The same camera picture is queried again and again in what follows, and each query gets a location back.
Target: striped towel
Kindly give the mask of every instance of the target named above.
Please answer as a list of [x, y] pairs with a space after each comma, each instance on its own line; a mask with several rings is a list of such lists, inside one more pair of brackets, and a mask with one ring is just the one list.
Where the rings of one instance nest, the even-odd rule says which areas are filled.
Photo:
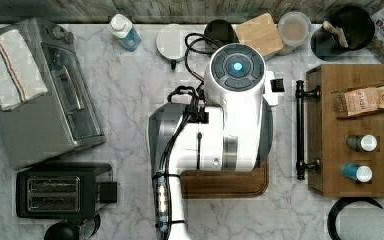
[[18, 30], [0, 36], [0, 105], [12, 110], [48, 92], [36, 62]]

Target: wooden cutting board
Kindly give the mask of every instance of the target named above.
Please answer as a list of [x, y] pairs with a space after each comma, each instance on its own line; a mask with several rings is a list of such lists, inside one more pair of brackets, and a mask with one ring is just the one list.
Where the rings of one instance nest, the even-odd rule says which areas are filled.
[[269, 13], [237, 25], [236, 35], [240, 43], [255, 48], [263, 57], [283, 48], [282, 38]]
[[269, 159], [252, 172], [186, 171], [180, 179], [183, 198], [256, 197], [269, 185]]

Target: toaster slot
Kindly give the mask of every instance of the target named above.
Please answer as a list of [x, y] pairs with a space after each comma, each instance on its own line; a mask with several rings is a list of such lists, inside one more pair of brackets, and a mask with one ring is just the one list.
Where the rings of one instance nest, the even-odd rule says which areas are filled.
[[79, 211], [78, 177], [30, 178], [27, 180], [27, 209], [29, 212]]

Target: white cap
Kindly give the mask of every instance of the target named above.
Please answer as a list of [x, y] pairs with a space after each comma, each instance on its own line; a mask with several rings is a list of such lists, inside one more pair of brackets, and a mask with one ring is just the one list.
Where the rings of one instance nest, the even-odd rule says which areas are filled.
[[121, 14], [115, 15], [108, 24], [110, 32], [118, 38], [126, 37], [132, 27], [132, 22]]
[[371, 152], [375, 150], [377, 146], [377, 140], [372, 135], [366, 135], [361, 139], [361, 148], [365, 151]]
[[368, 182], [370, 179], [372, 179], [373, 173], [372, 169], [366, 166], [361, 166], [357, 169], [357, 179], [360, 182]]
[[124, 20], [124, 17], [121, 14], [115, 15], [111, 19], [111, 27], [114, 28], [114, 30], [121, 31], [124, 26], [126, 26], [126, 20]]

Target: white container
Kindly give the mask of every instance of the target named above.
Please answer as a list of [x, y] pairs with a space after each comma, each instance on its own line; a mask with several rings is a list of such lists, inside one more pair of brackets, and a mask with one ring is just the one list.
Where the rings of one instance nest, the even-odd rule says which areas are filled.
[[171, 62], [173, 70], [176, 67], [176, 63], [181, 62], [185, 57], [186, 35], [187, 31], [179, 24], [169, 24], [158, 33], [156, 40], [157, 49], [163, 57]]
[[377, 147], [377, 140], [372, 135], [351, 135], [347, 138], [347, 145], [357, 152], [371, 152]]
[[121, 14], [115, 15], [111, 19], [108, 29], [118, 38], [120, 44], [130, 52], [135, 51], [142, 42], [132, 22]]
[[311, 21], [303, 13], [289, 12], [280, 19], [277, 30], [282, 38], [283, 48], [276, 55], [287, 55], [308, 40]]

